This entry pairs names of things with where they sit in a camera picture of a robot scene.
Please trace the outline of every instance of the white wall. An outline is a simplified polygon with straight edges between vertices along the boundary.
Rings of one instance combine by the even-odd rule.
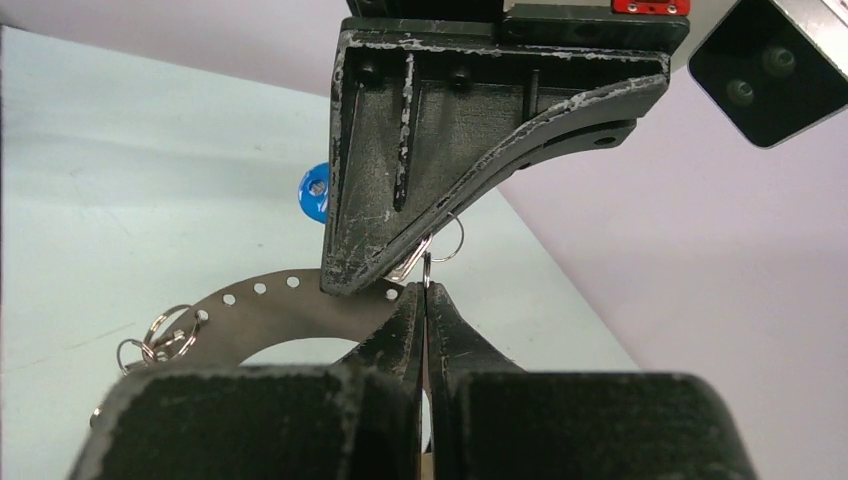
[[[327,91],[344,1],[175,4],[0,0],[0,13],[66,39]],[[678,72],[621,148],[502,187],[637,362],[717,387],[766,479],[848,478],[846,132],[843,114],[757,150]]]

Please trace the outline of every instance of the camera lens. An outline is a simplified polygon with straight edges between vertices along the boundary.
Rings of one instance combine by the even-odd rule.
[[[734,104],[748,107],[754,103],[754,87],[745,80],[731,80],[727,84],[727,96]]]
[[[783,47],[771,47],[763,52],[763,68],[777,78],[786,78],[795,73],[795,54]]]

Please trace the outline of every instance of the metal ring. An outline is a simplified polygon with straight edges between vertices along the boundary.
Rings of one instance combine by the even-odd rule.
[[[173,307],[169,308],[168,310],[165,310],[164,312],[162,312],[162,314],[159,315],[156,318],[156,320],[153,321],[152,324],[150,324],[150,328],[147,329],[147,334],[144,336],[144,344],[145,344],[145,346],[147,347],[147,350],[150,353],[148,353],[148,351],[146,351],[144,349],[142,349],[142,351],[141,351],[141,353],[142,353],[141,356],[142,356],[142,359],[145,361],[145,363],[150,365],[150,364],[153,364],[153,363],[156,363],[156,362],[159,361],[156,358],[156,352],[155,352],[155,349],[154,349],[154,346],[153,346],[155,344],[155,342],[153,341],[153,335],[155,335],[156,332],[162,327],[162,324],[164,324],[165,321],[167,321],[169,318],[174,316],[174,314],[176,314],[177,312],[181,312],[183,310],[188,310],[190,308],[191,308],[191,305],[176,305],[176,306],[173,306]],[[176,354],[169,357],[169,360],[171,358],[174,358],[174,357],[180,357],[180,356],[185,355],[186,352],[188,352],[188,349],[191,348],[192,345],[194,345],[194,342],[197,341],[197,332],[200,330],[200,322],[201,322],[200,318],[198,318],[195,315],[194,326],[191,328],[191,333],[189,334],[188,339],[186,339],[185,343],[179,349],[179,351],[177,351]]]
[[[118,367],[121,369],[121,373],[123,373],[124,375],[130,373],[130,371],[127,369],[127,366],[124,365],[124,361],[121,360],[121,349],[123,349],[124,345],[128,343],[131,343],[133,346],[140,348],[142,355],[150,355],[151,358],[156,356],[156,353],[153,351],[153,349],[148,347],[146,343],[140,340],[136,340],[134,338],[128,338],[126,340],[123,340],[121,343],[118,344],[118,349],[115,352],[115,356],[118,359]]]
[[[424,252],[424,290],[430,288],[430,266],[433,263],[433,257],[430,252]]]
[[[448,213],[448,215],[450,215],[451,217],[453,217],[454,221],[457,223],[457,225],[459,225],[459,233],[460,233],[460,237],[459,237],[459,245],[457,245],[457,246],[456,246],[456,249],[453,251],[453,253],[451,253],[451,254],[450,254],[450,255],[448,255],[447,257],[445,257],[445,258],[433,258],[433,259],[431,259],[430,261],[431,261],[431,262],[433,262],[433,263],[443,263],[443,262],[447,262],[447,261],[448,261],[448,260],[450,260],[451,258],[455,257],[455,256],[456,256],[456,254],[457,254],[457,253],[459,253],[459,251],[460,251],[460,250],[462,250],[462,245],[465,243],[465,227],[462,225],[462,222],[460,222],[460,221],[459,221],[459,217],[457,217],[457,216],[456,216],[456,215],[454,215],[453,213]]]

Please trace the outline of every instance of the red component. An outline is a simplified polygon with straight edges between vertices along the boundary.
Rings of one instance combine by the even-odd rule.
[[[635,15],[689,15],[691,0],[612,0],[612,11]]]

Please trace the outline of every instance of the blue disc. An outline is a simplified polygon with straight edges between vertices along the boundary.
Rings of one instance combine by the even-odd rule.
[[[297,189],[297,199],[300,208],[309,218],[327,223],[327,202],[330,190],[330,164],[322,163],[306,172],[300,187]]]

